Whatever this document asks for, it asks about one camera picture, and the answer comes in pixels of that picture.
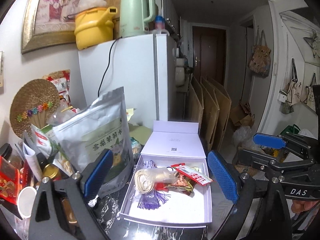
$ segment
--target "yellow bucket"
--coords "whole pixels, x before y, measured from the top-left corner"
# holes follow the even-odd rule
[[[76,44],[85,49],[113,40],[112,18],[118,13],[116,7],[93,8],[76,15]]]

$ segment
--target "front door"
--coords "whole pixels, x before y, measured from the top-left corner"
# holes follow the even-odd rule
[[[226,31],[192,27],[194,76],[209,76],[223,85],[226,62]]]

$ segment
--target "beige rope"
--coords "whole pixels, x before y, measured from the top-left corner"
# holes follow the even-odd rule
[[[147,180],[147,177],[148,176],[145,170],[138,170],[134,175],[136,188],[143,194],[150,192],[155,186],[155,183],[153,181]]]

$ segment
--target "blue textured pad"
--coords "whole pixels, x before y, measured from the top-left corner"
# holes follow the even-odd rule
[[[239,197],[236,183],[214,151],[208,154],[208,165],[226,199],[231,200],[235,204]]]
[[[286,146],[286,143],[280,137],[262,133],[257,133],[255,136],[253,136],[253,141],[255,144],[274,149],[281,149],[282,147]]]
[[[103,184],[103,181],[113,164],[113,153],[108,150],[99,164],[96,166],[90,177],[84,184],[84,198],[94,199]]]

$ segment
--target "woven straw fan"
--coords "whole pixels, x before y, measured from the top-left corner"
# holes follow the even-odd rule
[[[25,84],[15,95],[10,108],[10,123],[14,133],[22,138],[30,124],[42,129],[47,119],[60,105],[59,93],[54,84],[35,79]]]

